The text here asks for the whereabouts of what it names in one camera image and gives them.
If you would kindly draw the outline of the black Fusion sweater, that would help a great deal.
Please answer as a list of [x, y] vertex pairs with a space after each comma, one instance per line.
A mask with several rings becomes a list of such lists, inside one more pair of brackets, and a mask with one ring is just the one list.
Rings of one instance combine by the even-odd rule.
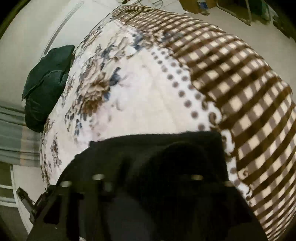
[[91, 142], [61, 174], [28, 240], [266, 240], [230, 182], [217, 132]]

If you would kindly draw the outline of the grey striped curtain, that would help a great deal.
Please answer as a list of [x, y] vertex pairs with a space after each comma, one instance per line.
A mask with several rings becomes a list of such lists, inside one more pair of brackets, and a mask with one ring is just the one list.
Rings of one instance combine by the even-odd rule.
[[40, 165], [40, 134], [25, 124], [24, 109], [1, 101], [1, 161], [38, 167]]

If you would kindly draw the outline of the dark green folded duvet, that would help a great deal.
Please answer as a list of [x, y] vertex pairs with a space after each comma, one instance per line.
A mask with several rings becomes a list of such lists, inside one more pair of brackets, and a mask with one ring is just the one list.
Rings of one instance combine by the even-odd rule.
[[51, 49], [30, 71], [23, 88], [25, 122], [34, 132], [43, 132], [48, 115], [64, 91], [74, 45]]

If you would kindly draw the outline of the floral bed blanket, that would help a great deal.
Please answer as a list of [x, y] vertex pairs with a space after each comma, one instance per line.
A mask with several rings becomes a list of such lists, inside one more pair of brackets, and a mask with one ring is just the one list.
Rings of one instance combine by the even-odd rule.
[[202, 20], [123, 6], [75, 51], [41, 135], [45, 186], [90, 141], [217, 130], [232, 184], [269, 240], [295, 221], [292, 89], [246, 42]]

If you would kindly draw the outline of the white bed headboard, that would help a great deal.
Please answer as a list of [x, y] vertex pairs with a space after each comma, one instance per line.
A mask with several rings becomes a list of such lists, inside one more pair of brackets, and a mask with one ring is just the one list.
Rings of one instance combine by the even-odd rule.
[[29, 71], [49, 50], [79, 45], [117, 1], [30, 1], [1, 38], [1, 100], [20, 106]]

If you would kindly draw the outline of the brown cardboard box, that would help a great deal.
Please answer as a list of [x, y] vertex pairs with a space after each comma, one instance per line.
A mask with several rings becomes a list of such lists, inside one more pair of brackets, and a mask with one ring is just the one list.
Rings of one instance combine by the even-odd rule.
[[[198, 14], [200, 12], [199, 5], [196, 0], [179, 0], [184, 11], [189, 13]], [[208, 8], [214, 8], [216, 6], [215, 0], [206, 1]]]

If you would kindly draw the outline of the plastic water bottle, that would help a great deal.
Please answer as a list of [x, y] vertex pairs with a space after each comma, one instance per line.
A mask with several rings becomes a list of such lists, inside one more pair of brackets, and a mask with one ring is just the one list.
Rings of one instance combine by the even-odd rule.
[[199, 5], [201, 15], [203, 15], [203, 16], [210, 15], [207, 1], [206, 0], [197, 0], [197, 2]]

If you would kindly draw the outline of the window frame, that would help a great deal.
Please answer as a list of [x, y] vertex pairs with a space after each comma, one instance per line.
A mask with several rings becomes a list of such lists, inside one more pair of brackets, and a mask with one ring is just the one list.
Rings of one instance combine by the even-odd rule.
[[13, 166], [1, 162], [1, 206], [19, 208]]

